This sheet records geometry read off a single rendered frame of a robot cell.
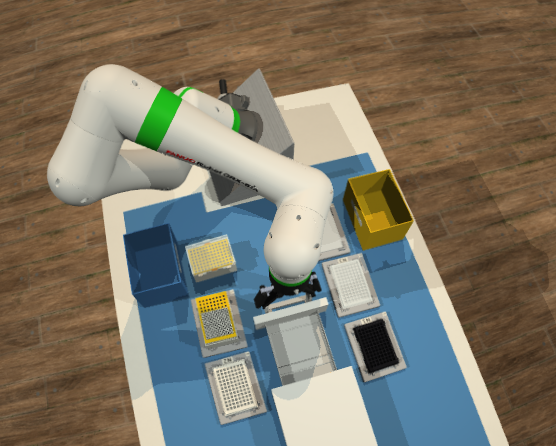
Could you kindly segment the blue work mat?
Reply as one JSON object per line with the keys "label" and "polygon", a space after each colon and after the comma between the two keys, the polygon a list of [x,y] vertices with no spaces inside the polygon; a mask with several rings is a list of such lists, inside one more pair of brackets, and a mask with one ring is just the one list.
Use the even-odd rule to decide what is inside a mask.
{"label": "blue work mat", "polygon": [[[378,446],[490,446],[424,277],[406,238],[362,250],[343,202],[348,178],[377,172],[367,153],[311,167],[330,179],[350,253],[318,261],[327,298],[319,313],[337,370],[352,366]],[[169,223],[189,297],[138,310],[166,446],[286,446],[271,389],[282,383],[266,328],[255,329],[254,297],[271,286],[264,242],[277,206],[263,198],[206,213],[202,193],[123,212],[126,234]],[[185,246],[228,236],[237,271],[195,281]],[[322,268],[362,253],[380,302],[338,318]],[[234,290],[247,348],[203,358],[191,299]],[[407,368],[363,382],[344,325],[386,312]],[[205,364],[250,352],[267,412],[220,425]]]}

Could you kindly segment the dark blue open bin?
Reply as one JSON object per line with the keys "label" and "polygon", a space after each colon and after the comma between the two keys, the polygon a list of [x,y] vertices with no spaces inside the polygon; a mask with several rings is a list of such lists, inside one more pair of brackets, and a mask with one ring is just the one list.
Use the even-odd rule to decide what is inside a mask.
{"label": "dark blue open bin", "polygon": [[176,256],[184,276],[178,243],[175,238],[175,246],[169,223],[123,234],[123,240],[131,292],[144,308],[189,297],[178,269]]}

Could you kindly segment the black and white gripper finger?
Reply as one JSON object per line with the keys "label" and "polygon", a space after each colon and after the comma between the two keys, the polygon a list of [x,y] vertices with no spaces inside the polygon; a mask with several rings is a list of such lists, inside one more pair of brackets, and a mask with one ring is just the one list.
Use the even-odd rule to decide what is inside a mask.
{"label": "black and white gripper finger", "polygon": [[[312,285],[311,285],[311,284]],[[321,292],[322,289],[320,288],[320,283],[318,282],[317,276],[315,272],[312,272],[311,274],[311,279],[310,279],[310,283],[308,284],[308,286],[303,290],[304,293],[306,293],[307,297],[308,297],[308,301],[312,301],[312,297],[315,297],[315,291],[317,292]],[[318,283],[318,284],[317,284]],[[301,292],[303,292],[301,291]],[[300,292],[300,293],[301,293]]]}
{"label": "black and white gripper finger", "polygon": [[271,292],[274,287],[270,286],[260,286],[260,290],[254,298],[256,309],[261,306],[265,310],[265,314],[269,313],[269,305],[274,302],[277,298],[282,298],[284,295]]}

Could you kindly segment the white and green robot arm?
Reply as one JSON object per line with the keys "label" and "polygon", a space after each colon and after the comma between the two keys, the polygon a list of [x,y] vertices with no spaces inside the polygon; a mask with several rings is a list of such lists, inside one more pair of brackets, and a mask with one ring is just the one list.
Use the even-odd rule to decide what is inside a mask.
{"label": "white and green robot arm", "polygon": [[[218,174],[277,206],[264,257],[274,288],[298,295],[320,257],[331,181],[254,142],[248,97],[223,94],[225,79],[219,86],[218,100],[192,87],[172,93],[120,65],[94,69],[49,162],[49,187],[62,202],[86,206],[132,190],[174,190],[193,165]],[[121,149],[125,139],[146,148]]]}

